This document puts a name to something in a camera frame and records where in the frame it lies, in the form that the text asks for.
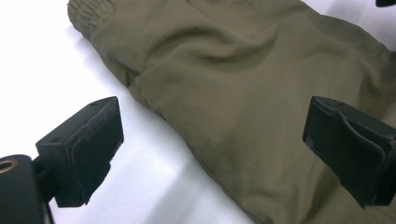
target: green garment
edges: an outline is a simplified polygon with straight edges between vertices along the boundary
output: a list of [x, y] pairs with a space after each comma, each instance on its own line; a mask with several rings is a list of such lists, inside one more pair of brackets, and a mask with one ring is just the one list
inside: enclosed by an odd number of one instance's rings
[[396, 222], [302, 141], [312, 95], [396, 126], [396, 54], [360, 27], [298, 0], [71, 0], [69, 17], [256, 223]]

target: screw hole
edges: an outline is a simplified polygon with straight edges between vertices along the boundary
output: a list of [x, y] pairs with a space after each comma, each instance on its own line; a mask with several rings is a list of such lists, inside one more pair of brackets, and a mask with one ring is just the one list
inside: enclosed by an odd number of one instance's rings
[[17, 164], [15, 160], [0, 161], [0, 174], [12, 170]]

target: olive green fabric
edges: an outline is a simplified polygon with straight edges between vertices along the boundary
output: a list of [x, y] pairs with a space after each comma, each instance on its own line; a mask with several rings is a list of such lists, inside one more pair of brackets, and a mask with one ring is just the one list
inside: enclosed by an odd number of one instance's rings
[[71, 0], [69, 17], [255, 222], [396, 221], [302, 141], [312, 95], [396, 126], [396, 54], [361, 28], [298, 0]]

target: black plastic part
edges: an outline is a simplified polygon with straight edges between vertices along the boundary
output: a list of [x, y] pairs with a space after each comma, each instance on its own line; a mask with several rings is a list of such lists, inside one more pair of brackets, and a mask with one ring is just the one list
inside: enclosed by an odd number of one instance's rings
[[117, 97], [93, 102], [36, 143], [37, 169], [42, 167], [58, 188], [59, 207], [78, 207], [88, 203], [102, 184], [110, 161], [123, 142]]
[[0, 223], [53, 223], [35, 180], [29, 157], [13, 155], [0, 159]]
[[56, 181], [55, 173], [52, 169], [46, 169], [41, 161], [41, 157], [35, 158], [33, 168], [41, 196], [45, 203], [49, 203], [60, 189], [58, 181]]
[[360, 206], [390, 204], [396, 191], [396, 129], [352, 106], [314, 96], [303, 140]]
[[377, 7], [390, 7], [396, 5], [396, 0], [376, 0], [375, 5]]

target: white surface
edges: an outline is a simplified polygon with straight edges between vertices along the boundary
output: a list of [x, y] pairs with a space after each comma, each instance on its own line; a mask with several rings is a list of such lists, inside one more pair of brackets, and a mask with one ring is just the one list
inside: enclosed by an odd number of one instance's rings
[[[396, 50], [396, 8], [375, 2], [310, 1]], [[4, 1], [0, 13], [0, 158], [35, 158], [35, 142], [84, 105], [116, 95], [125, 142], [87, 206], [59, 209], [58, 224], [251, 223], [202, 171], [179, 136], [139, 105], [71, 26], [67, 0]]]

